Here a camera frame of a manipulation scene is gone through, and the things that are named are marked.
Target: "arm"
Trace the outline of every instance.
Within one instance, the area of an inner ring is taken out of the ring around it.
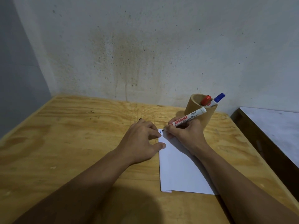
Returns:
[[[299,217],[257,187],[207,144],[199,120],[185,129],[166,126],[169,137],[179,141],[205,166],[236,223],[299,223]]]
[[[151,145],[161,134],[152,122],[134,123],[118,147],[33,206],[14,223],[85,223],[126,168],[152,158],[165,147]]]

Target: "pen holder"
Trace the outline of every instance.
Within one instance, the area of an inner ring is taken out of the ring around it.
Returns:
[[[197,109],[200,109],[201,106],[200,102],[202,99],[204,99],[206,97],[206,95],[204,94],[192,94],[190,97],[190,100],[187,104],[187,107],[185,109],[185,115],[190,114],[191,112],[196,111]],[[217,108],[218,104],[216,104],[214,107],[205,107],[205,109],[207,110],[206,113],[196,117],[196,119],[200,120],[200,123],[202,125],[203,128],[206,127],[206,125],[208,124],[208,122],[210,121],[213,113],[215,112],[216,108]]]

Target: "hand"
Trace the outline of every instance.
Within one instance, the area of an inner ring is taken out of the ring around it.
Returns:
[[[181,117],[174,117],[168,124],[180,119]],[[172,125],[165,127],[168,137],[177,137],[177,139],[189,150],[193,155],[197,155],[201,150],[210,149],[204,138],[203,128],[198,119],[188,121],[180,125],[178,128]]]
[[[161,134],[152,122],[140,119],[130,126],[115,150],[128,160],[129,165],[140,163],[166,147],[166,144],[161,142],[154,145],[149,143],[149,140],[159,137]]]

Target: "red marker cap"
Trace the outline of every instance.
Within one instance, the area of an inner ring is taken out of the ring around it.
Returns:
[[[201,106],[206,106],[212,100],[211,96],[207,95],[202,101],[200,102]]]

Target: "white paper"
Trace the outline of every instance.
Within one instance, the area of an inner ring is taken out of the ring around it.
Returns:
[[[159,142],[166,144],[159,151],[161,191],[218,194],[201,162],[177,138],[168,139],[165,131],[159,132]]]

